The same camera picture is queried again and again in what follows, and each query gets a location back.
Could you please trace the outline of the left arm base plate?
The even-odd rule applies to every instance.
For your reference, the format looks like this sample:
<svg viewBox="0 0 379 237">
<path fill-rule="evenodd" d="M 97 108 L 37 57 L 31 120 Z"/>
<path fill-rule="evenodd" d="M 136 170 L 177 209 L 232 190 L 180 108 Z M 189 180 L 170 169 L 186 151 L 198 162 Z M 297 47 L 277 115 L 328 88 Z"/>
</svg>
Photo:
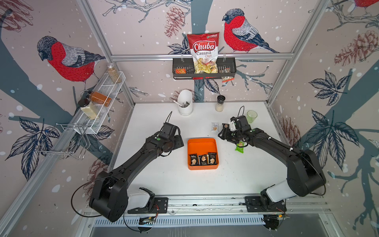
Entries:
<svg viewBox="0 0 379 237">
<path fill-rule="evenodd" d="M 168 208 L 168 198 L 159 197 L 149 200 L 147 205 L 142 208 L 128 210 L 128 214 L 165 214 Z"/>
</svg>

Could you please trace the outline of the orange storage box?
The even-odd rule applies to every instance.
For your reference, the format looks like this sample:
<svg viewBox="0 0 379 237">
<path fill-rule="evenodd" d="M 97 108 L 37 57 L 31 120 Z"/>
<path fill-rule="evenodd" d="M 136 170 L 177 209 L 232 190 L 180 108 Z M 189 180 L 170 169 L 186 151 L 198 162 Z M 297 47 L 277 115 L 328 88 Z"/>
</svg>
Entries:
<svg viewBox="0 0 379 237">
<path fill-rule="evenodd" d="M 209 170 L 217 169 L 219 166 L 219 156 L 217 143 L 214 138 L 193 138 L 188 140 L 188 168 L 189 170 Z M 205 155 L 208 153 L 217 153 L 217 165 L 213 166 L 191 166 L 190 165 L 190 154 Z"/>
</svg>

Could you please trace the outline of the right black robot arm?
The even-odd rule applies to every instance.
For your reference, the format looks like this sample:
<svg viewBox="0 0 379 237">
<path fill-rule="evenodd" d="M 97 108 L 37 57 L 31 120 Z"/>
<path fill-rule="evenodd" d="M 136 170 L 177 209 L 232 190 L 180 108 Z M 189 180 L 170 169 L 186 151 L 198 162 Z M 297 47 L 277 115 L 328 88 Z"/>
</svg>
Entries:
<svg viewBox="0 0 379 237">
<path fill-rule="evenodd" d="M 272 185 L 260 193 L 260 206 L 269 210 L 274 204 L 284 199 L 305 197 L 318 188 L 325 186 L 326 178 L 315 153 L 288 146 L 265 133 L 259 128 L 231 131 L 225 124 L 218 134 L 222 140 L 261 149 L 281 161 L 287 168 L 287 178 L 279 184 Z"/>
</svg>

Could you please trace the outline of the white drycake cookie packet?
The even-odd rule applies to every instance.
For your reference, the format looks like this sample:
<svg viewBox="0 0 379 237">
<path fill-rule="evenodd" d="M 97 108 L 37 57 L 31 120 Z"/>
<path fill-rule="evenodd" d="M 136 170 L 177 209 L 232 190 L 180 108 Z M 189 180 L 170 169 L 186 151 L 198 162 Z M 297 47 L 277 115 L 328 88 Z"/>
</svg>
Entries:
<svg viewBox="0 0 379 237">
<path fill-rule="evenodd" d="M 218 122 L 212 122 L 211 123 L 211 132 L 213 132 L 213 133 L 219 132 L 219 123 Z"/>
</svg>

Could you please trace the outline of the green cookie packet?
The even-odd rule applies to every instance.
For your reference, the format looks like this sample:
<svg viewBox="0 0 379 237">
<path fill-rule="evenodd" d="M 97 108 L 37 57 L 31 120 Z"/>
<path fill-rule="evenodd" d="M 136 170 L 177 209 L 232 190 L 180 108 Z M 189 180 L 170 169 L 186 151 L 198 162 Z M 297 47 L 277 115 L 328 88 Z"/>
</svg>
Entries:
<svg viewBox="0 0 379 237">
<path fill-rule="evenodd" d="M 240 153 L 244 153 L 245 143 L 240 141 L 238 144 L 236 144 L 235 150 Z"/>
</svg>

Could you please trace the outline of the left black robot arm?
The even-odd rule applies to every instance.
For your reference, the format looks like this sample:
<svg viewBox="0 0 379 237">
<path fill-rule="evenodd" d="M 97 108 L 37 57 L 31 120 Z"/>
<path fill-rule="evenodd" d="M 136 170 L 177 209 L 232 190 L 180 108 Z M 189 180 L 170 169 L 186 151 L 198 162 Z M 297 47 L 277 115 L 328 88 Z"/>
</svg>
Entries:
<svg viewBox="0 0 379 237">
<path fill-rule="evenodd" d="M 127 190 L 136 176 L 161 154 L 170 153 L 183 146 L 180 135 L 168 139 L 157 135 L 147 138 L 142 148 L 124 164 L 110 172 L 103 171 L 97 176 L 89 206 L 109 221 L 115 222 L 127 209 Z"/>
</svg>

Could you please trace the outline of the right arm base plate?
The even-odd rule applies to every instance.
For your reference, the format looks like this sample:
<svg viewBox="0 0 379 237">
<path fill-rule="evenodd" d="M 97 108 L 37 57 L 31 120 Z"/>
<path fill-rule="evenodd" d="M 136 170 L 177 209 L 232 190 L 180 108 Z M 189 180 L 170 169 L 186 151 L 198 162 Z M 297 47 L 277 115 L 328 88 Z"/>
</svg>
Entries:
<svg viewBox="0 0 379 237">
<path fill-rule="evenodd" d="M 286 204 L 284 200 L 272 202 L 268 197 L 262 196 L 245 196 L 244 206 L 247 212 L 286 212 Z"/>
</svg>

